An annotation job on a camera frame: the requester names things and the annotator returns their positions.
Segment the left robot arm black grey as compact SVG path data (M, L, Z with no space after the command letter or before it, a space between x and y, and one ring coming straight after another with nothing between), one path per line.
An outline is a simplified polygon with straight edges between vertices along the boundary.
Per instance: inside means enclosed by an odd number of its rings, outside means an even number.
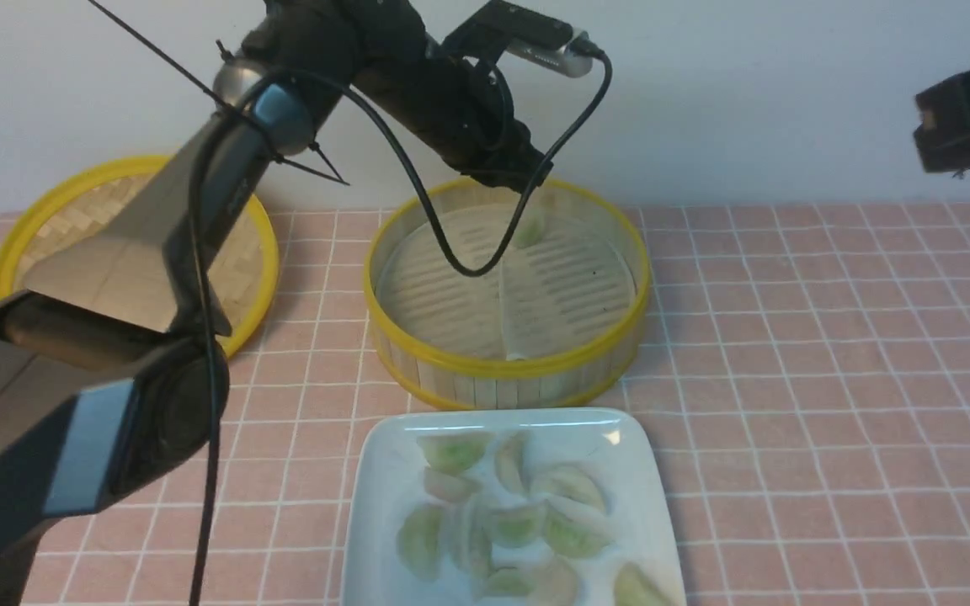
M205 446L218 471L231 333L209 269L274 162L340 99L377 108L447 165L529 193L551 169L470 62L407 1L269 1L211 86L213 114L104 229L32 265L0 300L0 605L40 541Z

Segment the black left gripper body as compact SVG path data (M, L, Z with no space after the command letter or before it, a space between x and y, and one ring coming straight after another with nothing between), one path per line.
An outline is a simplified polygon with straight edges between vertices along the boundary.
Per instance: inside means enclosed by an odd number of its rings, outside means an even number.
M516 119L509 89L443 54L426 30L400 29L394 41L391 49L370 49L354 87L455 172L525 191L544 154Z

